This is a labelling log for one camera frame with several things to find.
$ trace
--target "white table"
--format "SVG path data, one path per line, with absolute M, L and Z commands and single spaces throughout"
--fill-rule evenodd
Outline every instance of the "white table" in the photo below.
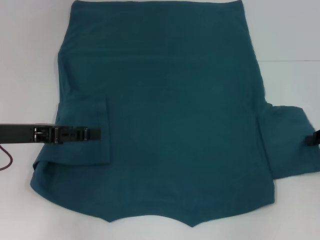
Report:
M 53 123 L 57 53 L 73 0 L 0 0 L 0 123 Z M 230 2 L 219 0 L 213 2 Z M 243 0 L 267 100 L 304 108 L 320 129 L 320 1 Z M 320 173 L 277 180 L 276 203 L 191 228 L 161 216 L 108 223 L 57 206 L 29 186 L 40 144 L 4 146 L 3 240 L 318 240 Z M 0 152 L 0 166 L 7 160 Z

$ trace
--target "green t-shirt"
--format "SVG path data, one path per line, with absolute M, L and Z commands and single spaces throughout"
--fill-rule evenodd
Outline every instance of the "green t-shirt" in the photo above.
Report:
M 58 65 L 56 124 L 102 133 L 41 150 L 31 186 L 60 206 L 195 226 L 320 171 L 303 110 L 265 100 L 241 1 L 75 1 Z

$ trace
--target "cable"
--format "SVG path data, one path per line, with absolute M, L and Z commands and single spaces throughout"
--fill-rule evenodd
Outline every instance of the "cable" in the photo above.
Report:
M 2 151 L 4 151 L 4 153 L 7 154 L 8 157 L 10 158 L 9 164 L 8 164 L 7 166 L 4 166 L 4 167 L 1 167 L 1 168 L 0 168 L 0 171 L 2 171 L 2 170 L 7 169 L 8 167 L 10 167 L 11 164 L 13 163 L 14 159 L 12 158 L 11 154 L 10 154 L 7 150 L 5 150 L 1 145 L 0 145 L 0 149 L 1 149 Z

